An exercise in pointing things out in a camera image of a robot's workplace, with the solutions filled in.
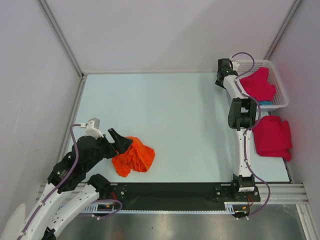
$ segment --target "blue cloth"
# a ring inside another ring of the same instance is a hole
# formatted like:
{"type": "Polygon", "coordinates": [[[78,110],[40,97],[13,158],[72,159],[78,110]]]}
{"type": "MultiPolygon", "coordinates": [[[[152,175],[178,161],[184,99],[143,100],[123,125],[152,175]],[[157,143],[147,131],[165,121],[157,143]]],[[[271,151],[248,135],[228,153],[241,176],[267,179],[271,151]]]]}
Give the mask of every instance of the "blue cloth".
{"type": "Polygon", "coordinates": [[[272,101],[260,101],[259,104],[261,106],[273,105],[272,101]]]}

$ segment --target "folded red cloth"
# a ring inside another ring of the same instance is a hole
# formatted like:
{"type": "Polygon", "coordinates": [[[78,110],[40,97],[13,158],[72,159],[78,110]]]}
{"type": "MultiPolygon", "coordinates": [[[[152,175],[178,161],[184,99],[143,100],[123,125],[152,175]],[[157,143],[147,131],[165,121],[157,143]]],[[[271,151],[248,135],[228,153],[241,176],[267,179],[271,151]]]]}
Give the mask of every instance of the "folded red cloth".
{"type": "Polygon", "coordinates": [[[256,152],[264,157],[282,157],[291,160],[288,149],[292,148],[288,121],[279,116],[265,116],[252,129],[256,152]]]}
{"type": "Polygon", "coordinates": [[[250,76],[240,79],[244,90],[258,101],[271,101],[276,94],[276,86],[268,82],[269,68],[260,67],[250,76]]]}

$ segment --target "laundry basket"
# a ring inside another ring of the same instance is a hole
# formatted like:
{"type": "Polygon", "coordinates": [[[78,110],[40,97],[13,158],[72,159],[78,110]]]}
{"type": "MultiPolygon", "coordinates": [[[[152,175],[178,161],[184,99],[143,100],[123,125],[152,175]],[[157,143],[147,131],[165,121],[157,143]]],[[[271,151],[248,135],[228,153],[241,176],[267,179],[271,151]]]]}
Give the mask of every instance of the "laundry basket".
{"type": "MultiPolygon", "coordinates": [[[[252,60],[236,60],[238,63],[240,63],[239,68],[237,69],[237,73],[240,75],[246,71],[248,71],[252,66],[252,60]]],[[[242,77],[247,77],[254,72],[256,72],[259,68],[264,67],[269,69],[269,77],[268,82],[272,85],[275,85],[276,94],[273,97],[273,105],[262,105],[261,110],[264,112],[270,112],[279,108],[284,108],[288,106],[289,99],[287,97],[286,91],[284,89],[284,86],[282,84],[281,78],[273,65],[273,63],[269,60],[254,60],[254,67],[253,69],[243,75],[242,77]]]]}

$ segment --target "reflective floor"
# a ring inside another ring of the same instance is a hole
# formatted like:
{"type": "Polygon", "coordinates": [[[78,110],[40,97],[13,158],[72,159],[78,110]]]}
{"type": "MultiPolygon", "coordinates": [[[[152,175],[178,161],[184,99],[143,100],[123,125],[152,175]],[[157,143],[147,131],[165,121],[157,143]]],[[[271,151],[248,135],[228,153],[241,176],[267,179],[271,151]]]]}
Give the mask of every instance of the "reflective floor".
{"type": "Polygon", "coordinates": [[[58,240],[305,240],[295,205],[268,205],[249,221],[231,215],[77,217],[58,240]]]}

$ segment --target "perforated basket side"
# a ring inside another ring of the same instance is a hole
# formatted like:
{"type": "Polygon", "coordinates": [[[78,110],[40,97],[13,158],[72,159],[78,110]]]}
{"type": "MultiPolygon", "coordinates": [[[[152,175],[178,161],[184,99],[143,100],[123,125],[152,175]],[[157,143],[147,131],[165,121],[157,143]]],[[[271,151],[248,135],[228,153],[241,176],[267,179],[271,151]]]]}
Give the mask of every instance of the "perforated basket side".
{"type": "MultiPolygon", "coordinates": [[[[237,70],[238,74],[244,73],[248,71],[252,66],[251,60],[237,60],[240,63],[240,66],[237,70]]],[[[261,108],[264,111],[273,111],[278,108],[283,108],[288,106],[289,100],[285,89],[283,87],[281,78],[273,65],[273,63],[269,60],[255,60],[254,68],[243,77],[249,76],[252,73],[256,72],[259,68],[265,67],[269,69],[269,77],[268,82],[272,85],[275,85],[276,94],[272,100],[273,105],[263,105],[261,108]]]]}

